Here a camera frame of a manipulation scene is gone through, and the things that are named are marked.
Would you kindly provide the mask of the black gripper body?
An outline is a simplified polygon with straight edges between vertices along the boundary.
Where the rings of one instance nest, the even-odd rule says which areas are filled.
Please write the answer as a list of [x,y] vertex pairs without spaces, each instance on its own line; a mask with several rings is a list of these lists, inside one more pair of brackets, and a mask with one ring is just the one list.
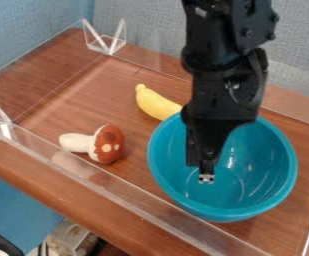
[[268,78],[268,56],[255,49],[229,70],[195,70],[192,98],[184,106],[188,125],[243,125],[259,116]]

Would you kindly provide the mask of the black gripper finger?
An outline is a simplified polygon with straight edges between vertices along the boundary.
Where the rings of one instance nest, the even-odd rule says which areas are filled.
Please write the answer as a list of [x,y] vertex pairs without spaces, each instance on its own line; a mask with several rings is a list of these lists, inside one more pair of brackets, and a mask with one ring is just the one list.
[[189,166],[205,167],[208,157],[205,156],[207,131],[199,125],[187,125],[187,164]]
[[200,152],[200,177],[201,184],[213,184],[216,179],[215,169],[220,160],[224,145],[232,131],[244,124],[240,120],[209,120],[197,123],[197,141]]

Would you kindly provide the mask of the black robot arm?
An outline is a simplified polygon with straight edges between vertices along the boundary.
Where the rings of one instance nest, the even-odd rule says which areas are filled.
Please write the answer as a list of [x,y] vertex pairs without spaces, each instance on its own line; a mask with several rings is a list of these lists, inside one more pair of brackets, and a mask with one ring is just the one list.
[[256,121],[268,79],[261,45],[276,38],[280,16],[272,0],[181,0],[187,43],[181,52],[193,76],[192,98],[181,111],[187,164],[212,184],[232,132]]

